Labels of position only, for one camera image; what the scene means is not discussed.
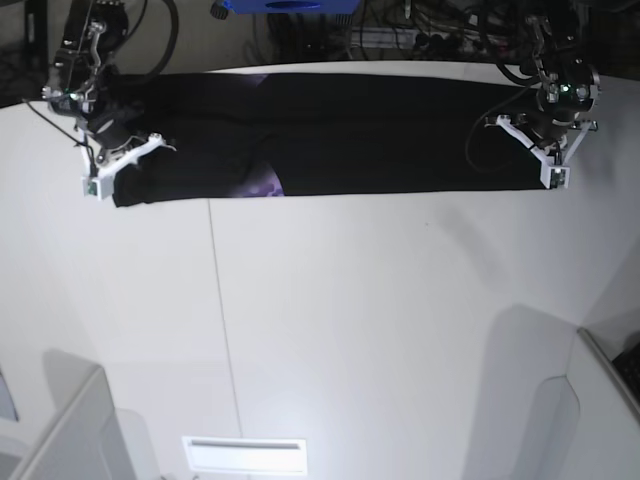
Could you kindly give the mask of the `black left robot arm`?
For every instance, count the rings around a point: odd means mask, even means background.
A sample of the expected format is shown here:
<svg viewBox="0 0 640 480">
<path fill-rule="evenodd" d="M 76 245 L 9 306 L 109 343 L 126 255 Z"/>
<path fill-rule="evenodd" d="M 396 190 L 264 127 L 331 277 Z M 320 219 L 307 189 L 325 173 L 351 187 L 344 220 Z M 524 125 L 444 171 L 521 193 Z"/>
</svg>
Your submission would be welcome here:
<svg viewBox="0 0 640 480">
<path fill-rule="evenodd" d="M 490 16 L 504 13 L 518 49 L 520 75 L 511 72 L 489 35 Z M 586 58 L 577 12 L 569 1 L 484 1 L 478 33 L 493 63 L 522 88 L 514 98 L 491 108 L 540 149 L 561 149 L 568 131 L 589 112 L 599 95 L 598 73 Z"/>
</svg>

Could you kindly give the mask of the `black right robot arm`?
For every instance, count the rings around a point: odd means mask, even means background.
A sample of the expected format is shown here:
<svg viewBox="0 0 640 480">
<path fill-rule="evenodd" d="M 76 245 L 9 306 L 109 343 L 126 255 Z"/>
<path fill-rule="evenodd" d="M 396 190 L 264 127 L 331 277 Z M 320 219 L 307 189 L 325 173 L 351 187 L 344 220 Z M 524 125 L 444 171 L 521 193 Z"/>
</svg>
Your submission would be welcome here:
<svg viewBox="0 0 640 480">
<path fill-rule="evenodd" d="M 107 151 L 121 150 L 134 136 L 127 123 L 141 110 L 115 97 L 117 89 L 145 84 L 168 65 L 178 33 L 177 5 L 166 1 L 170 30 L 166 48 L 148 73 L 124 78 L 114 60 L 135 29 L 121 1 L 73 1 L 61 44 L 49 67 L 42 98 L 50 110 L 76 126 Z"/>
</svg>

